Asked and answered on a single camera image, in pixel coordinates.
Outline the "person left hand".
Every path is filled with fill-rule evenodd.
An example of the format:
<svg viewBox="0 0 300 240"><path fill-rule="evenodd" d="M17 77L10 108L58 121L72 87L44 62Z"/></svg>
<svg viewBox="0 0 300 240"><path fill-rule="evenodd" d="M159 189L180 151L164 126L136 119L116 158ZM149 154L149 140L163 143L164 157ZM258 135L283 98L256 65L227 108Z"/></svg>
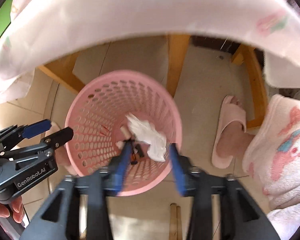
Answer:
<svg viewBox="0 0 300 240"><path fill-rule="evenodd" d="M0 203L0 217L8 218L10 215L12 215L16 223L20 224L22 222L25 215L22 196L11 202L10 210L4 204Z"/></svg>

